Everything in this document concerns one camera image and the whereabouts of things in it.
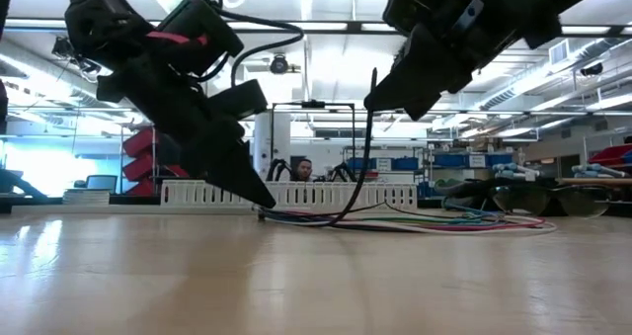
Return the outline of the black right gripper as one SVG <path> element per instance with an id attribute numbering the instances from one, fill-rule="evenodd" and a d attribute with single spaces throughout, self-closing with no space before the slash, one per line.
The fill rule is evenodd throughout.
<path id="1" fill-rule="evenodd" d="M 523 36 L 524 0 L 408 0 L 408 9 L 408 37 L 365 97 L 369 111 L 403 109 L 416 121 Z"/>

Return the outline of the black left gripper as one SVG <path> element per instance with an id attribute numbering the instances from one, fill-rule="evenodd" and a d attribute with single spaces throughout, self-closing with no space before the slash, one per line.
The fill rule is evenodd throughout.
<path id="1" fill-rule="evenodd" d="M 208 184 L 265 208 L 276 200 L 250 162 L 249 144 L 237 121 L 263 112 L 266 97 L 255 80 L 211 97 L 194 80 L 148 53 L 98 78 L 97 98 L 128 99 L 161 128 L 202 128 L 184 145 L 184 168 Z"/>

